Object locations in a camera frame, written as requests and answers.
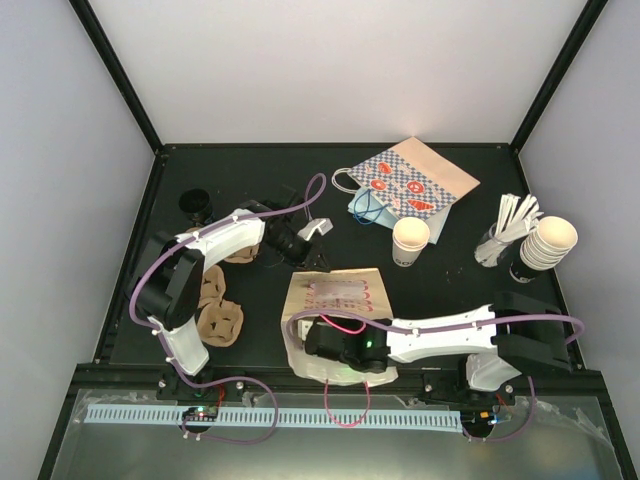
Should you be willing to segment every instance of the paper cup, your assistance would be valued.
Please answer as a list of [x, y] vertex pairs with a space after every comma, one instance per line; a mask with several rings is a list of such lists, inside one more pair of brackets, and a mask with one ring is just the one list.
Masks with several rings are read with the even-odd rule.
[[406, 217], [393, 227], [393, 261], [401, 267], [410, 267], [429, 241], [429, 226], [419, 218]]
[[521, 252], [520, 255], [522, 257], [524, 257], [529, 264], [531, 265], [535, 265], [536, 267], [540, 267], [540, 268], [544, 268], [544, 267], [553, 267], [555, 265], [557, 265], [557, 263], [562, 260], [562, 257], [560, 258], [554, 258], [554, 259], [548, 259], [548, 258], [543, 258], [541, 256], [539, 256], [538, 254], [536, 254], [535, 252], [532, 252], [529, 248], [527, 248], [526, 244], [522, 244], [522, 246], [520, 247]]
[[568, 252], [578, 243], [578, 232], [560, 217], [544, 217], [535, 232], [535, 243], [549, 253]]
[[562, 260], [566, 253], [561, 254], [549, 254], [543, 252], [537, 248], [537, 246], [533, 242], [525, 241], [523, 244], [523, 250], [532, 260], [537, 260], [542, 263], [552, 263], [556, 264], [560, 260]]
[[529, 283], [545, 270], [553, 268], [531, 261], [524, 252], [524, 243], [520, 247], [520, 255], [518, 255], [509, 267], [509, 275], [518, 283]]

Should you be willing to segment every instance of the black metal frame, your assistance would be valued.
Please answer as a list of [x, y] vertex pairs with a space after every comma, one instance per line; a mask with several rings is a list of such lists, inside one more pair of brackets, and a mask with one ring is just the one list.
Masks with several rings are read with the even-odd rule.
[[513, 137], [511, 141], [511, 148], [514, 152], [519, 153], [529, 139], [531, 132], [533, 132], [538, 120], [540, 120], [544, 110], [547, 108], [551, 97], [553, 97], [565, 73], [569, 70], [573, 59], [580, 51], [580, 47], [582, 47], [591, 28], [596, 23], [600, 13], [602, 13], [607, 1], [608, 0], [588, 0], [582, 9], [582, 13], [580, 13], [551, 70], [549, 70], [547, 78], [545, 78], [520, 128], [518, 128], [515, 137]]
[[71, 3], [71, 6], [76, 11], [76, 15], [78, 15], [82, 26], [87, 31], [87, 35], [89, 35], [93, 45], [96, 47], [107, 70], [109, 70], [111, 78], [113, 78], [114, 83], [122, 94], [122, 98], [127, 102], [129, 110], [131, 110], [133, 117], [136, 119], [136, 122], [138, 122], [140, 130], [142, 130], [147, 142], [149, 142], [151, 150], [156, 154], [159, 153], [162, 150], [163, 143], [151, 124], [151, 120], [147, 112], [145, 112], [120, 60], [118, 60], [118, 56], [111, 46], [111, 42], [109, 42], [106, 33], [102, 29], [98, 17], [93, 11], [93, 8], [91, 8], [89, 0], [69, 0], [69, 3]]
[[[166, 378], [169, 369], [170, 367], [162, 366], [95, 365], [91, 363], [78, 365], [71, 380], [71, 385], [64, 400], [38, 479], [48, 479], [53, 473], [64, 433], [71, 418], [78, 392], [81, 389], [147, 390], [157, 391], [160, 396], [162, 387], [159, 386], [159, 383]], [[376, 395], [417, 396], [417, 392], [422, 389], [421, 376], [422, 373], [416, 371], [414, 375], [402, 380], [402, 385], [399, 388], [389, 390], [381, 387], [373, 393]], [[290, 375], [282, 375], [280, 372], [265, 370], [256, 375], [256, 378], [268, 384], [275, 392], [284, 390], [287, 392], [318, 393], [317, 383], [298, 378], [296, 384], [292, 386]], [[529, 385], [525, 378], [514, 379], [511, 384], [514, 387], [514, 395], [529, 394]], [[362, 389], [359, 386], [345, 387], [343, 390], [341, 393], [362, 394]], [[536, 393], [539, 396], [588, 396], [597, 398], [611, 443], [615, 448], [616, 458], [623, 478], [627, 480], [638, 478], [631, 455], [622, 436], [615, 410], [611, 404], [604, 378], [600, 372], [584, 370], [576, 372], [569, 377], [540, 378], [536, 380]]]
[[[158, 134], [156, 133], [151, 120], [146, 114], [140, 99], [129, 81], [122, 64], [118, 60], [113, 47], [98, 21], [98, 18], [91, 8], [89, 0], [69, 0], [69, 2], [76, 11], [78, 18], [82, 22], [87, 34], [96, 47], [96, 50], [104, 61], [116, 86], [129, 106], [134, 118], [140, 126], [140, 129], [144, 133], [151, 149], [156, 153], [156, 158], [145, 189], [142, 204], [140, 205], [136, 223], [131, 234], [122, 268], [118, 276], [115, 292], [111, 304], [109, 305], [103, 330], [100, 334], [98, 347], [94, 357], [94, 364], [82, 364], [78, 365], [76, 368], [76, 372], [64, 400], [49, 449], [47, 450], [42, 469], [38, 477], [40, 479], [49, 478], [53, 472], [53, 467], [64, 438], [66, 426], [80, 389], [162, 390], [161, 388], [159, 389], [159, 382], [163, 378], [166, 378], [169, 373], [169, 367], [167, 366], [109, 365], [108, 361], [117, 331], [117, 312], [121, 310], [123, 302], [125, 301], [123, 294], [124, 282], [131, 274], [140, 252], [144, 231], [152, 210], [158, 186], [162, 179], [166, 159], [168, 158], [167, 155], [164, 154], [164, 151], [165, 149], [168, 150], [172, 148], [172, 146], [163, 145], [162, 141], [158, 137]], [[575, 26], [553, 64], [553, 67], [549, 71], [540, 91], [513, 138], [513, 141], [509, 145], [504, 145], [505, 148], [510, 148], [514, 162], [518, 168], [521, 169], [518, 153], [529, 138], [536, 123], [551, 100], [553, 93], [569, 69], [571, 62], [580, 50], [581, 45], [595, 24], [606, 3], [607, 0], [587, 1], [580, 17], [576, 21]], [[520, 176], [523, 180], [523, 184], [526, 185], [524, 172], [520, 171]], [[553, 281], [558, 293], [558, 298], [561, 299], [560, 307], [562, 311], [566, 313], [567, 308], [562, 300], [562, 293], [555, 274], [553, 276]], [[569, 353], [572, 359], [578, 363], [578, 368], [582, 368], [582, 356], [575, 343], [570, 348]], [[244, 372], [220, 371], [216, 373], [227, 376], [228, 374]], [[279, 371], [270, 370], [252, 372], [252, 374], [270, 385], [276, 392], [287, 391], [317, 393], [318, 391], [317, 384], [314, 382], [299, 379], [292, 374], [284, 374]], [[376, 393], [417, 395], [419, 394], [418, 392], [423, 390], [422, 382], [423, 378], [421, 372], [407, 372], [406, 374], [403, 374], [403, 377], [399, 379], [399, 382], [394, 382], [392, 388], [376, 389]], [[529, 390], [525, 379], [515, 379], [512, 384], [515, 388], [514, 394], [528, 394]], [[604, 379], [600, 372], [581, 370], [570, 377], [537, 379], [536, 390], [541, 396], [595, 396], [598, 399], [600, 408], [603, 412], [609, 435], [615, 447], [616, 457], [622, 469], [624, 478], [637, 478], [631, 456], [622, 436], [620, 424], [611, 403], [611, 398], [609, 397]], [[344, 393], [361, 394], [362, 392], [359, 388], [347, 387], [344, 389]]]

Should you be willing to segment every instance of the white wall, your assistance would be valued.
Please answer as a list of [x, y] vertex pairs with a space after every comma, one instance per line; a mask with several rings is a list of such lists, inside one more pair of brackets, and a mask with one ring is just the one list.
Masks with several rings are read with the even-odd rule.
[[36, 478], [91, 360], [151, 151], [66, 0], [0, 1], [0, 476]]
[[546, 212], [575, 222], [559, 266], [590, 368], [640, 466], [640, 3], [609, 2], [523, 151]]
[[585, 0], [91, 0], [163, 141], [510, 142]]

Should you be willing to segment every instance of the red cable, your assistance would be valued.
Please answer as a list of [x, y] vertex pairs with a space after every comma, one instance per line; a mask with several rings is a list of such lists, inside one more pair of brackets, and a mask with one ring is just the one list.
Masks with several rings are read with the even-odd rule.
[[327, 411], [327, 415], [329, 416], [331, 421], [343, 428], [353, 428], [360, 425], [364, 421], [364, 419], [367, 418], [367, 413], [369, 413], [369, 408], [371, 407], [371, 394], [369, 393], [369, 384], [367, 382], [364, 382], [364, 390], [365, 392], [367, 392], [367, 408], [365, 409], [364, 413], [360, 415], [360, 418], [353, 423], [342, 423], [336, 417], [334, 417], [329, 410], [329, 379], [327, 379], [326, 383], [324, 384], [324, 409]]
[[326, 315], [320, 315], [320, 318], [322, 318], [325, 322], [327, 322], [333, 328], [337, 328], [341, 332], [348, 333], [349, 335], [358, 335], [359, 333], [364, 332], [364, 329], [367, 328], [367, 324], [362, 322], [362, 326], [358, 330], [348, 330], [329, 320], [329, 317], [327, 317]]

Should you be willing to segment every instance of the red circle print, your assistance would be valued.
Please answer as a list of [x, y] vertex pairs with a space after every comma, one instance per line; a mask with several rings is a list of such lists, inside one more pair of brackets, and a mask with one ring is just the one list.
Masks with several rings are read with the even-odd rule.
[[387, 184], [382, 180], [378, 180], [377, 178], [371, 181], [371, 186], [376, 190], [384, 190], [385, 188], [387, 188]]
[[422, 193], [424, 192], [424, 185], [420, 182], [416, 182], [415, 180], [407, 183], [407, 188], [411, 193]]
[[391, 168], [391, 165], [389, 165], [386, 162], [380, 162], [378, 164], [378, 170], [380, 171], [380, 173], [384, 173], [386, 175], [388, 175], [391, 172], [393, 172], [393, 169]]

